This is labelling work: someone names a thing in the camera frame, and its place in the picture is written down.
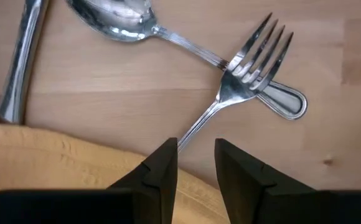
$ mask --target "spoon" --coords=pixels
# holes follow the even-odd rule
[[[186,48],[208,63],[225,71],[228,62],[214,53],[193,44],[180,35],[160,26],[149,0],[66,0],[67,4],[92,29],[122,42],[137,42],[160,37]],[[295,120],[307,110],[307,99],[299,91],[271,82],[258,98],[280,116]]]

